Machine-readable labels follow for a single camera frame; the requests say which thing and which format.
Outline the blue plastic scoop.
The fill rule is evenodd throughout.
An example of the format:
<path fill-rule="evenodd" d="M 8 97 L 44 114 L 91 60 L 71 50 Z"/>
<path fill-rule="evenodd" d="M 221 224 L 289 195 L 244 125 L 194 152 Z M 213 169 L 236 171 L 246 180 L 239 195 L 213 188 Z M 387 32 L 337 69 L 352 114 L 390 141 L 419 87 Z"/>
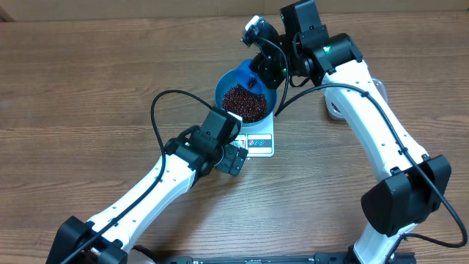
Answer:
<path fill-rule="evenodd" d="M 236 83 L 254 94 L 265 94 L 265 85 L 249 67 L 252 62 L 253 59 L 246 59 L 235 69 Z"/>

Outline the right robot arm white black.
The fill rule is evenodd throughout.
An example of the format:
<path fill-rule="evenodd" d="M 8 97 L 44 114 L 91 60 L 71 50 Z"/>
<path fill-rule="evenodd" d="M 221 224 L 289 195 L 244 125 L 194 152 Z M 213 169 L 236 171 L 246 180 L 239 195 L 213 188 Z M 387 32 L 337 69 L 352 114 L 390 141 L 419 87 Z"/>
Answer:
<path fill-rule="evenodd" d="M 246 45 L 259 54 L 251 63 L 268 89 L 290 86 L 294 76 L 323 92 L 328 111 L 351 127 L 364 148 L 376 185 L 361 197 L 367 224 L 345 252 L 316 254 L 317 262 L 413 263 L 396 248 L 441 204 L 451 166 L 431 157 L 400 124 L 380 94 L 362 53 L 345 33 L 330 36 L 313 1 L 281 9 L 285 32 L 254 16 L 243 30 Z"/>

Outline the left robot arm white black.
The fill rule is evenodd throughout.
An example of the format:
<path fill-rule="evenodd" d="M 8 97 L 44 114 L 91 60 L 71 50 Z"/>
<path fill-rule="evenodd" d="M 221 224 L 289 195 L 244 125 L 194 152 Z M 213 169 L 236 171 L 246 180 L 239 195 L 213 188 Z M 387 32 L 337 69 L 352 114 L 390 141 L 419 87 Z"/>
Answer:
<path fill-rule="evenodd" d="M 210 110 L 202 125 L 170 139 L 153 168 L 109 208 L 82 222 L 71 216 L 58 229 L 48 263 L 126 263 L 142 233 L 176 198 L 213 169 L 237 176 L 248 151 L 232 143 L 241 118 Z"/>

